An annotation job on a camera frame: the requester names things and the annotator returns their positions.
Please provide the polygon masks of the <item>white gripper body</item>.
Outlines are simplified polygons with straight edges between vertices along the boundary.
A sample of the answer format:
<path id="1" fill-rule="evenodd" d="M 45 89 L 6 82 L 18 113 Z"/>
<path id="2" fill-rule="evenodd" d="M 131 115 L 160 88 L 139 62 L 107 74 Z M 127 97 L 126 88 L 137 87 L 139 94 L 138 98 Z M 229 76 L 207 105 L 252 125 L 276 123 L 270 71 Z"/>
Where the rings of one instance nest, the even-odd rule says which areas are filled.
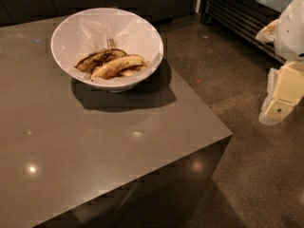
<path id="1" fill-rule="evenodd" d="M 279 16 L 275 54 L 285 60 L 304 60 L 304 0 L 293 0 Z"/>

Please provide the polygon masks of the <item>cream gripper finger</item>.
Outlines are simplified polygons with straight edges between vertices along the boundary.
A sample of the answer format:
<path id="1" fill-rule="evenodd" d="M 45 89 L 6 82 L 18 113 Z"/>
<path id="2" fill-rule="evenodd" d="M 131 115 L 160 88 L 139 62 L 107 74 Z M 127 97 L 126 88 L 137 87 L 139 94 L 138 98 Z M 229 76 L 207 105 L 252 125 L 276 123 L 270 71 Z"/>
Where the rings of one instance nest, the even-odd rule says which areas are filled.
<path id="1" fill-rule="evenodd" d="M 262 124 L 282 123 L 304 97 L 304 63 L 288 61 L 268 74 L 267 97 L 259 114 Z"/>
<path id="2" fill-rule="evenodd" d="M 276 38 L 276 28 L 278 20 L 275 19 L 270 24 L 262 28 L 256 35 L 256 39 L 261 43 L 273 43 Z"/>

